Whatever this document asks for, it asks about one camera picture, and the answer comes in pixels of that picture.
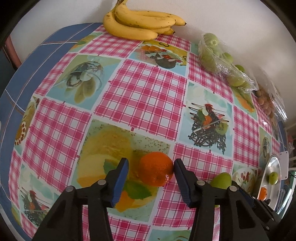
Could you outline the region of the small green apple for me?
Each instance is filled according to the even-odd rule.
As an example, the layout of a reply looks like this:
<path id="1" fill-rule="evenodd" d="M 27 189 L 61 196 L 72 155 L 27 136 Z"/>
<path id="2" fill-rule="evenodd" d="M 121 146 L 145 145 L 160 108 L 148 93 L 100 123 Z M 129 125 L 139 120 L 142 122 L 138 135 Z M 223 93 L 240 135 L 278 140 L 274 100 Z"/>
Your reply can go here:
<path id="1" fill-rule="evenodd" d="M 276 185 L 278 182 L 278 173 L 277 172 L 271 172 L 269 177 L 268 177 L 268 182 L 270 185 Z"/>

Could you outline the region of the orange tangerine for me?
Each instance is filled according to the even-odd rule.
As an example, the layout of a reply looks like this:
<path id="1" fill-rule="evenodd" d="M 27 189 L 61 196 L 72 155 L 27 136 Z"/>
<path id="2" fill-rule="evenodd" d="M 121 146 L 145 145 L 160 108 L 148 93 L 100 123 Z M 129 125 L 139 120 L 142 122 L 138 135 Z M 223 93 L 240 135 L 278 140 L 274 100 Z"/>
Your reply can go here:
<path id="1" fill-rule="evenodd" d="M 261 187 L 257 199 L 264 201 L 266 200 L 266 198 L 267 198 L 267 189 L 265 187 Z"/>
<path id="2" fill-rule="evenodd" d="M 140 158 L 139 179 L 147 185 L 165 186 L 174 174 L 173 161 L 162 152 L 151 152 Z"/>

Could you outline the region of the blue under cloth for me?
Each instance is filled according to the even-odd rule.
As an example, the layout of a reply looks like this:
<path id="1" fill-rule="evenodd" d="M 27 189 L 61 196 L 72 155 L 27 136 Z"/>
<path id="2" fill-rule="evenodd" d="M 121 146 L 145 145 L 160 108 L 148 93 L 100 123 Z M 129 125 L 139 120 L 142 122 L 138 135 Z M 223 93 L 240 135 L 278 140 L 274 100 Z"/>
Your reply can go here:
<path id="1" fill-rule="evenodd" d="M 13 218 L 9 192 L 9 170 L 13 135 L 30 97 L 49 71 L 82 38 L 100 23 L 61 28 L 39 45 L 22 63 L 1 95 L 1 240 L 30 240 Z"/>

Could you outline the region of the bag of brown longans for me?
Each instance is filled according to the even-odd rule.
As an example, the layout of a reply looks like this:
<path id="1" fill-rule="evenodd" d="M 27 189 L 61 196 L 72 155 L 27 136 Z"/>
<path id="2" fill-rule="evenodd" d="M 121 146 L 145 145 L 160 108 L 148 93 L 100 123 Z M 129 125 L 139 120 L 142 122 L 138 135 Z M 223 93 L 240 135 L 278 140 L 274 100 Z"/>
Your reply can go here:
<path id="1" fill-rule="evenodd" d="M 273 119 L 275 116 L 282 121 L 287 121 L 287 113 L 283 99 L 273 82 L 258 85 L 259 90 L 254 91 L 257 101 L 264 113 Z"/>

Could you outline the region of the large green mango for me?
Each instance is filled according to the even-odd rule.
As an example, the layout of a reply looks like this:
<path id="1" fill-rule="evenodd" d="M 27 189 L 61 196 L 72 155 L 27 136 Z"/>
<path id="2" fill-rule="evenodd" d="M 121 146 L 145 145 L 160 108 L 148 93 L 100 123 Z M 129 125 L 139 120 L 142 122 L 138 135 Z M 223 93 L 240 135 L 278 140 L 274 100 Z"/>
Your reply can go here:
<path id="1" fill-rule="evenodd" d="M 218 208 L 226 197 L 227 188 L 232 185 L 231 176 L 227 172 L 220 173 L 211 180 L 210 185 L 210 193 L 215 198 L 215 208 Z"/>

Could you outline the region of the checkered picture tablecloth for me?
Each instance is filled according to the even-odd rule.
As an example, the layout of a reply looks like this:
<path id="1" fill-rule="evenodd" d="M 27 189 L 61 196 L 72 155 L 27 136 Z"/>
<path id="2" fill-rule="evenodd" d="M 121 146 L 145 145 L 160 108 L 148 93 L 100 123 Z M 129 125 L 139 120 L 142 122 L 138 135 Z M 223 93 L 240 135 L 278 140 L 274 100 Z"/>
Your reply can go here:
<path id="1" fill-rule="evenodd" d="M 30 240 L 68 185 L 90 186 L 129 159 L 120 201 L 109 210 L 115 240 L 187 240 L 194 212 L 176 181 L 144 184 L 140 158 L 180 158 L 198 178 L 227 172 L 247 192 L 281 147 L 273 120 L 199 64 L 176 36 L 129 41 L 99 26 L 79 40 L 25 107 L 9 170 L 13 218 Z"/>

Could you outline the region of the silver metal tray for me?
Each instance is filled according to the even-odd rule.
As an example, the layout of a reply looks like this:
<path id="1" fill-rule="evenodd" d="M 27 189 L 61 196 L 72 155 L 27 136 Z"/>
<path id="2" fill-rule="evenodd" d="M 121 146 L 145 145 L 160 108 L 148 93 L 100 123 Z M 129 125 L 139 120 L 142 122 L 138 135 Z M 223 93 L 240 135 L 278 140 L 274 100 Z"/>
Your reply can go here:
<path id="1" fill-rule="evenodd" d="M 287 205 L 289 197 L 281 188 L 281 166 L 278 156 L 272 155 L 259 175 L 254 186 L 253 196 L 265 201 L 267 205 L 280 214 Z"/>

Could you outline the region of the banana bunch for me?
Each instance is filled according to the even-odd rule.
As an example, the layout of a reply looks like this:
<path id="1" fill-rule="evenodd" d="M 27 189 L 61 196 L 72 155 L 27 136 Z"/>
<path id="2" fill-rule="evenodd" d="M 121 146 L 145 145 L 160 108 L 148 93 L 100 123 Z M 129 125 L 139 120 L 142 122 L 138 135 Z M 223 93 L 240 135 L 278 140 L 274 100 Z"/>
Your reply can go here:
<path id="1" fill-rule="evenodd" d="M 159 11 L 136 11 L 126 6 L 127 1 L 117 1 L 114 8 L 103 17 L 105 30 L 119 38 L 137 41 L 154 40 L 159 35 L 173 35 L 173 26 L 185 26 L 180 16 Z"/>

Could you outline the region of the bag of green fruits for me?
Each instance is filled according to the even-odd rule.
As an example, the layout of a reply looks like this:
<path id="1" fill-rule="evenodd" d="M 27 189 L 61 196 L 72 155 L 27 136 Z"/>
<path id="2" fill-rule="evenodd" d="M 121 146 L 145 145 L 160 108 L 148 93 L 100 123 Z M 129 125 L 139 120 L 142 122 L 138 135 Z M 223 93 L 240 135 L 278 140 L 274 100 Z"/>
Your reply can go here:
<path id="1" fill-rule="evenodd" d="M 243 93 L 259 90 L 249 67 L 241 65 L 234 53 L 213 33 L 203 33 L 198 43 L 200 64 L 207 71 L 219 75 L 228 85 Z"/>

